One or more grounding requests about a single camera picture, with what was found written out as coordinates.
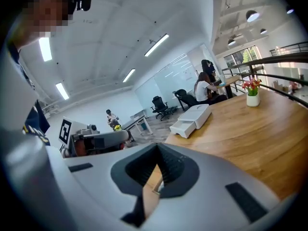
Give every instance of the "floor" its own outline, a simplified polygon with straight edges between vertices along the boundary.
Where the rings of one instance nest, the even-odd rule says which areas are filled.
[[[303,86],[301,89],[296,90],[293,95],[308,103],[308,87],[307,86]]]
[[[153,134],[150,134],[148,130],[143,130],[140,125],[139,128],[142,131],[142,135],[138,132],[138,130],[133,127],[130,132],[135,139],[135,143],[144,144],[144,143],[158,143],[165,142],[167,137],[170,134],[170,126],[172,126],[178,120],[178,117],[183,114],[183,110],[181,108],[177,109],[173,115],[166,116],[162,121],[160,121],[160,116],[156,119],[155,116],[151,116],[147,118],[147,122],[149,123]]]

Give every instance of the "woman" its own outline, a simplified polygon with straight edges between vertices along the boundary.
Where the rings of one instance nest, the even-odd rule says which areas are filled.
[[[213,66],[213,63],[211,63],[209,60],[202,60],[201,64],[202,64],[203,72],[205,72],[208,75],[212,83],[215,82],[216,74],[215,74],[215,68]]]
[[[219,95],[217,98],[212,100],[211,91],[217,91],[217,87],[213,84],[210,84],[210,79],[205,72],[199,74],[198,80],[194,85],[194,92],[196,94],[196,99],[200,104],[209,104],[218,103],[224,100],[227,100],[225,95]]]

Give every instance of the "fluorescent light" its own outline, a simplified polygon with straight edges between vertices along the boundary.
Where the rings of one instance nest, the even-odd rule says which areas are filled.
[[[185,57],[186,57],[186,54],[183,54],[183,55],[179,56],[177,59],[174,60],[174,62],[171,62],[172,65],[174,65],[175,63],[177,63],[178,61],[182,60]]]
[[[172,71],[170,74],[166,75],[165,78],[166,78],[167,76],[171,75],[172,73],[173,73],[173,71]]]
[[[44,61],[49,61],[52,59],[49,38],[40,38],[39,39],[40,51],[42,52],[42,56]]]
[[[190,63],[191,63],[191,62],[188,62],[187,64],[190,64]],[[182,67],[184,67],[184,66],[187,65],[187,64],[184,64]],[[182,68],[182,67],[181,67],[181,68]]]
[[[58,91],[61,93],[62,97],[63,97],[65,100],[66,100],[66,99],[69,99],[69,97],[68,97],[66,91],[64,90],[64,87],[63,87],[63,85],[62,85],[61,82],[58,83],[58,84],[56,84],[56,87],[57,87]]]
[[[128,78],[135,72],[135,69],[133,68],[128,75],[125,77],[125,79],[123,80],[123,83],[126,82],[128,80]]]
[[[144,56],[149,56],[162,42],[164,42],[169,37],[168,34],[163,35],[163,37],[157,41]]]

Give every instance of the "white shirt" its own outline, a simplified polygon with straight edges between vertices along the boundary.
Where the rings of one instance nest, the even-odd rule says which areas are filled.
[[[112,120],[116,120],[116,118],[117,118],[117,116],[115,115],[115,114],[111,114],[111,115],[108,115],[107,114],[107,119],[108,119],[108,124],[110,123],[110,122],[112,122]]]
[[[199,81],[196,89],[196,99],[198,102],[207,100],[207,87],[208,84],[206,81]]]

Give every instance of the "ceiling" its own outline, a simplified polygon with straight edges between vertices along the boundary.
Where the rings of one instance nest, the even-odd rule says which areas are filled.
[[[39,43],[22,48],[21,63],[36,86],[45,112],[128,90],[171,49],[200,34],[177,0],[92,0],[89,11],[76,11],[68,26],[50,38],[52,60],[44,62]],[[149,39],[169,38],[149,57]],[[122,83],[131,69],[135,73]],[[63,100],[55,84],[69,94]]]
[[[218,55],[236,46],[266,37],[289,19],[290,15],[286,13],[285,7],[284,0],[222,0],[214,54]],[[260,17],[253,22],[247,22],[248,10],[257,11]],[[267,29],[267,34],[260,34],[262,28]],[[236,44],[228,46],[228,40],[237,35],[243,37],[237,39]]]

